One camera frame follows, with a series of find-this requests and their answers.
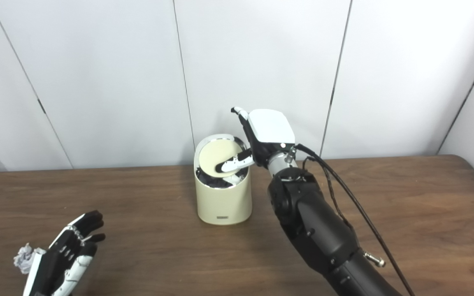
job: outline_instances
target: brown table top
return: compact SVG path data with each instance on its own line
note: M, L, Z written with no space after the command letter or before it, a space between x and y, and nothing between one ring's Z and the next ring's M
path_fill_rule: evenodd
M474 295L474 170L454 156L331 160L379 229L417 295ZM326 183L317 165L310 171ZM107 239L75 296L335 295L284 236L252 169L253 213L232 226L196 215L191 166L0 173L0 295L21 295L12 265L25 243L46 248L68 222L104 214ZM361 246L383 256L335 184ZM405 295L389 265L379 271Z

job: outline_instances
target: trash can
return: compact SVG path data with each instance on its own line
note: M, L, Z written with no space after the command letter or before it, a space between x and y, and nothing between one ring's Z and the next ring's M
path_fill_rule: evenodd
M229 134L211 135L197 145L193 162L197 212L205 223L231 225L245 221L252 214L250 169L215 171L218 163L243 150L245 144Z

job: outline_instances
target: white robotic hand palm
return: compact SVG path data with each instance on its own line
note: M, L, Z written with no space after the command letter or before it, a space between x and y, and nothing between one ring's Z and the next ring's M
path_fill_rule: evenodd
M85 213L62 229L45 254L36 254L23 296L68 296L96 254L105 234L89 234L102 227L97 210Z

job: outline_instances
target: robot finger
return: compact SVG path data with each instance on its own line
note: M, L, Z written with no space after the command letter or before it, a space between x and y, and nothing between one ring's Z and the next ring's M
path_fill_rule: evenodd
M78 231L81 232L82 229L87 227L88 225L93 225L95 223L98 223L103 219L103 215L98 212L98 210L93 210L91 212L87 212L80 217L74 219L71 223L69 223L69 226L74 226Z
M104 225L104 221L98 221L98 222L93 223L93 224L85 225L84 227L81 228L81 230L79 232L81 233L82 236L85 237L85 236L88 236L94 230L102 227L103 225Z
M249 167L254 163L252 150L248 148L242 152L239 152L239 154L236 156L217 164L215 166L215 171L218 173L227 173Z
M88 236L84 238L84 242L101 242L102 240L105 240L105 234L94 234L93 236Z

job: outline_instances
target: black cable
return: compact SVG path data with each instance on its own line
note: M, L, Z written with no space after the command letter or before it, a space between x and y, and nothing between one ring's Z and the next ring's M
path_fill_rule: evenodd
M383 238L381 237L380 233L378 232L378 230L376 229L376 227L372 223L371 219L369 218L367 213L365 213L365 210L363 209L363 207L359 203L358 199L356 199L356 197L354 196L352 191L350 191L350 189L345 184L345 182L340 178L340 176L338 176L338 174L323 159L321 159L321 157L319 157L316 154L316 152L310 150L309 148L307 148L306 146L304 146L302 144L297 144L295 146L295 148L297 150L301 150L304 153L306 153L306 154L310 155L311 157L313 157L314 160L321 165L323 170L329 171L330 174L335 178L335 180L337 180L337 183L339 183L341 185L341 187L343 187L344 191L350 197L350 199L352 200L354 205L356 205L356 208L358 208L359 212L363 216L363 219L365 219L365 222L367 223L367 225L369 225L369 227L372 230L372 233L374 234L374 236L376 236L376 239L380 243L382 249L385 251L385 254L387 255L387 257L389 257L389 261L391 261L391 264L393 265L393 268L395 268L395 271L396 271L398 277L400 277L400 280L402 281L403 285L407 289L407 292L410 294L410 296L414 296L414 292L413 292L411 286L409 285L409 283L407 282L407 279L405 278L405 276L401 272L400 267L396 263L396 260L394 259L393 255L391 254L391 251L387 247L387 244L385 244Z
M312 157L306 157L304 160L303 160L303 170L306 170L305 169L305 165L307 164L307 160L312 160L314 161L314 159Z

